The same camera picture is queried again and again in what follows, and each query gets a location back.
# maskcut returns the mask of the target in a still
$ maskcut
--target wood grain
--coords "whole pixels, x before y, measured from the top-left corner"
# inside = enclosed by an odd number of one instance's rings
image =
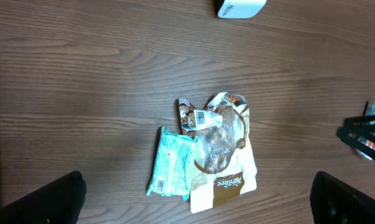
[[[258,189],[197,214],[147,197],[176,99],[222,91],[249,102]],[[375,198],[375,162],[335,137],[366,100],[375,0],[274,0],[247,20],[204,0],[0,0],[2,205],[80,170],[78,223],[313,223],[319,170]]]

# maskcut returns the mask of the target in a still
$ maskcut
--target crumpled packaging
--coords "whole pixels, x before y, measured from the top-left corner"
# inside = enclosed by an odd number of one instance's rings
[[[193,150],[191,211],[201,212],[257,188],[243,96],[220,93],[203,110],[179,99],[182,132],[198,137]]]
[[[173,134],[166,127],[161,128],[148,196],[155,192],[161,196],[180,195],[183,200],[189,198],[192,153],[197,141],[197,138]]]

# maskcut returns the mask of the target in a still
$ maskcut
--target teal wrapper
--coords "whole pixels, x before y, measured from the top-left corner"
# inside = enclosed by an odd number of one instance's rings
[[[190,195],[192,152],[198,137],[173,134],[166,127],[161,128],[161,136],[154,162],[153,177],[147,195],[151,192],[161,196],[180,195],[187,200]]]

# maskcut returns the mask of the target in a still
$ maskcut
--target snack wrapper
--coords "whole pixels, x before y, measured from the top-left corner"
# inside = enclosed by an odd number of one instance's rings
[[[197,137],[192,139],[173,134],[162,127],[148,196],[155,192],[161,196],[180,195],[183,200],[189,198],[192,152],[196,148],[197,140]]]
[[[193,151],[191,211],[207,210],[257,188],[243,96],[220,93],[203,110],[179,99],[183,134],[199,138]]]

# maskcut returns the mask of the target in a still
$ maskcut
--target plastic bag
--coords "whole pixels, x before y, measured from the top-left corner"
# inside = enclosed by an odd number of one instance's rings
[[[148,196],[155,192],[161,196],[180,195],[183,200],[189,198],[192,152],[196,145],[197,138],[173,134],[162,127]]]
[[[204,110],[179,99],[183,134],[198,137],[193,151],[191,211],[200,212],[257,188],[243,96],[218,94]]]

